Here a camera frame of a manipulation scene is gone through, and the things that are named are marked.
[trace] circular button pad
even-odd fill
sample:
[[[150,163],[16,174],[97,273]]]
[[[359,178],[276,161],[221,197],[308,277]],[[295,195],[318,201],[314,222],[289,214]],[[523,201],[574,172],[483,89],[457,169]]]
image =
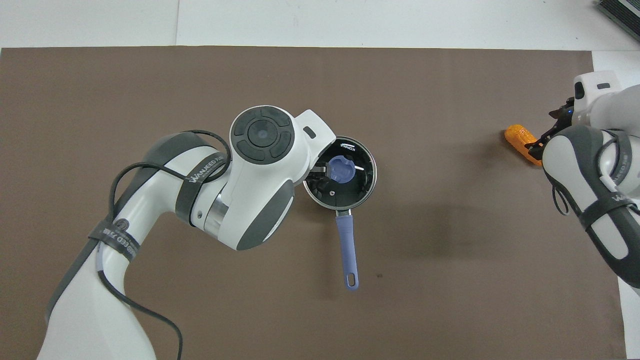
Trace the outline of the circular button pad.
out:
[[[291,118],[273,106],[246,110],[234,122],[231,144],[246,161],[267,165],[284,158],[294,141]]]

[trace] black strap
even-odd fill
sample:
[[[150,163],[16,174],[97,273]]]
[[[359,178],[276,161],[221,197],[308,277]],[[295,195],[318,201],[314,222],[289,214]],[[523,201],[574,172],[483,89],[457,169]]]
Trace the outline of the black strap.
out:
[[[129,261],[132,261],[140,250],[140,244],[131,234],[117,227],[109,220],[99,222],[89,233],[89,239],[102,241],[124,255]]]
[[[214,152],[204,158],[204,160],[196,165],[189,175],[184,178],[182,187],[180,187],[180,192],[175,201],[175,214],[182,219],[182,221],[193,226],[191,223],[191,210],[200,193],[200,189],[207,177],[225,164],[225,158],[222,152]]]
[[[587,229],[596,220],[611,210],[633,204],[635,204],[635,202],[629,199],[625,194],[621,192],[612,192],[589,205],[582,214],[578,215],[578,219],[580,220],[580,224],[582,224],[582,228]]]
[[[616,166],[611,172],[611,179],[616,185],[620,185],[631,167],[631,140],[629,140],[629,135],[622,130],[609,129],[605,131],[616,139],[618,156],[616,158]]]

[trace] white logo on pan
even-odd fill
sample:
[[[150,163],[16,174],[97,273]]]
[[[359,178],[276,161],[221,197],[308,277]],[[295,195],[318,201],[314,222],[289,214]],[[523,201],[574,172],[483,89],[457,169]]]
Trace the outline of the white logo on pan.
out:
[[[351,150],[351,151],[356,151],[356,147],[354,145],[351,145],[350,143],[342,143],[340,144],[340,147],[343,147],[347,150]]]

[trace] white robot link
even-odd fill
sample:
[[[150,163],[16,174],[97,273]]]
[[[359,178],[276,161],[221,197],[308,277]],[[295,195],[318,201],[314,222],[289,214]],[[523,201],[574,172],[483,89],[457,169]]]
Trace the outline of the white robot link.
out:
[[[221,140],[228,155],[195,133]],[[206,131],[166,136],[143,163],[120,173],[109,215],[90,233],[49,303],[39,360],[155,359],[130,306],[174,327],[180,358],[182,336],[175,324],[124,295],[127,266],[160,214],[173,212],[232,249],[258,246],[287,214],[294,187],[335,141],[313,111],[293,117],[274,106],[242,112],[229,137],[230,152],[219,136]],[[136,167],[141,169],[114,203],[118,180]]]
[[[555,126],[526,147],[542,159],[556,206],[557,192],[640,295],[640,85],[622,90],[611,71],[577,76],[574,85],[575,97],[550,112]]]

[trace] brown mat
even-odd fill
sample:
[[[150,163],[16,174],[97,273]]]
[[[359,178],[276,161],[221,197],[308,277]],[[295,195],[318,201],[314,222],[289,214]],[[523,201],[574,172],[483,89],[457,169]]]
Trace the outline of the brown mat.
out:
[[[360,289],[333,213],[304,189],[267,244],[234,252],[161,217],[127,294],[180,325],[185,359],[625,356],[616,276],[543,172],[536,135],[587,52],[128,47],[3,49],[0,286],[6,358],[34,358],[45,305],[105,215],[112,178],[160,137],[225,138],[245,108],[313,109],[379,166],[354,210]],[[170,328],[138,317],[160,359]]]

